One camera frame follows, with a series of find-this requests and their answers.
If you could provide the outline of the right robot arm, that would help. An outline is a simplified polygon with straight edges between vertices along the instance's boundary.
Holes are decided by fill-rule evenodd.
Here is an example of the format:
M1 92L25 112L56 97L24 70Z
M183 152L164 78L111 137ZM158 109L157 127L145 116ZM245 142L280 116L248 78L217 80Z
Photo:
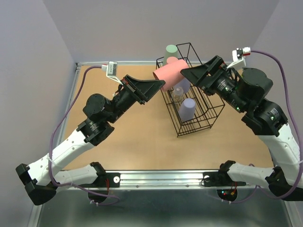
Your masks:
M276 163L274 167L260 168L228 160L216 173L208 174L204 185L250 183L270 190L275 198L302 201L303 154L282 108L266 98L273 86L272 80L256 68L244 68L239 73L219 56L205 64L183 69L181 74L206 95L217 94L242 113L242 121L264 142Z

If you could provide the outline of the clear plastic cup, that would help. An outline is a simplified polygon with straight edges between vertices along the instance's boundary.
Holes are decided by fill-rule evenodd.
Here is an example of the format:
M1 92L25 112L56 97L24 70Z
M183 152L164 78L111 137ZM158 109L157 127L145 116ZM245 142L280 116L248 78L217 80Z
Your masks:
M183 102L183 88L182 87L174 87L172 91L172 99L174 103L180 104Z

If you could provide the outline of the salmon pink plastic cup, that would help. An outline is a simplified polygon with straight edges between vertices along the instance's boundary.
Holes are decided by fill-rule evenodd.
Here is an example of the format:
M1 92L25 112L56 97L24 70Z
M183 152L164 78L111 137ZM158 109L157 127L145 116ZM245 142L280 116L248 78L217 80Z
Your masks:
M178 60L179 59L177 57L171 56L171 57L167 58L166 63L171 64L171 63L177 62Z

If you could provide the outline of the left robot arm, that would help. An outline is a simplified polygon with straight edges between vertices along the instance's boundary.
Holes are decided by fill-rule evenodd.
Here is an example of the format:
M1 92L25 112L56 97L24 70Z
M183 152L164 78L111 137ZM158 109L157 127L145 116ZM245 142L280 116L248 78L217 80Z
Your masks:
M74 185L107 187L113 182L99 162L74 170L64 168L84 152L98 146L114 131L116 122L135 102L145 104L165 85L164 80L138 80L123 77L114 97L92 94L83 112L86 120L52 152L31 164L20 164L16 172L35 205L52 199L60 189Z

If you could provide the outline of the red plastic cup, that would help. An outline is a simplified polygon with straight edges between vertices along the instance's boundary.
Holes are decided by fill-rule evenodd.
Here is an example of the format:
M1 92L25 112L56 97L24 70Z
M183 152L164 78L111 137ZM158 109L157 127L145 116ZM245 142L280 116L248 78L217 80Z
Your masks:
M180 72L187 68L188 64L184 60L177 60L156 69L153 75L155 79L165 81L161 90L162 92L166 92L185 78Z

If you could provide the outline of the mint green plastic cup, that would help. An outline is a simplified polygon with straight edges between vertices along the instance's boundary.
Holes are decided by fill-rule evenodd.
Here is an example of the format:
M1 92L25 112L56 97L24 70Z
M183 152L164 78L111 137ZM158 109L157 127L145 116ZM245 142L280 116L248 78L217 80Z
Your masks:
M175 46L173 44L169 44L169 45L166 46L165 54L164 54L164 58L163 58L163 63L162 63L163 66L167 64L167 59L169 57L178 58L178 48L177 48L177 46Z

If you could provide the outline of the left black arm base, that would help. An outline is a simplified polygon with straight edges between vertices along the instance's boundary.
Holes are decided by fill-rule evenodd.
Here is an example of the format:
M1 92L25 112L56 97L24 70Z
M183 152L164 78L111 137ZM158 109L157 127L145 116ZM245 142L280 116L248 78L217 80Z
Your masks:
M121 174L119 172L107 172L98 176L93 183L84 184L86 188L118 188L120 187Z

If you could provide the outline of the small lavender plastic cup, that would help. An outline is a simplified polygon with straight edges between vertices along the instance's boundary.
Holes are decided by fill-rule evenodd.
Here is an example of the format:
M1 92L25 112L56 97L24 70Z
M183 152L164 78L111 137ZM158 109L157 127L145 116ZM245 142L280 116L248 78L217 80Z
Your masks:
M180 119L182 121L189 121L193 119L195 115L195 110L196 110L195 101L191 98L185 99L178 110Z

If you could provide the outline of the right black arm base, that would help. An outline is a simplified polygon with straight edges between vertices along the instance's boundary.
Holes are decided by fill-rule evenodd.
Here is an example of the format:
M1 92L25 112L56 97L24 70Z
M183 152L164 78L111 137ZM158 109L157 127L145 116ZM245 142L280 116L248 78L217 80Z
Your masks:
M245 182L232 180L226 172L208 171L203 172L201 185L205 187L219 187L219 186L246 186Z

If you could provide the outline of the large lavender plastic cup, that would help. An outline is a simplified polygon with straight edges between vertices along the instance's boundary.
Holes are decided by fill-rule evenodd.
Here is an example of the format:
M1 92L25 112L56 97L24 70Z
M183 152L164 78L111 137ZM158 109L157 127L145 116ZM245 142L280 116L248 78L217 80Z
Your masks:
M184 78L183 80L181 80L179 83L177 83L174 88L182 88L183 89L183 93L187 93L190 90L190 81L188 81L186 78Z

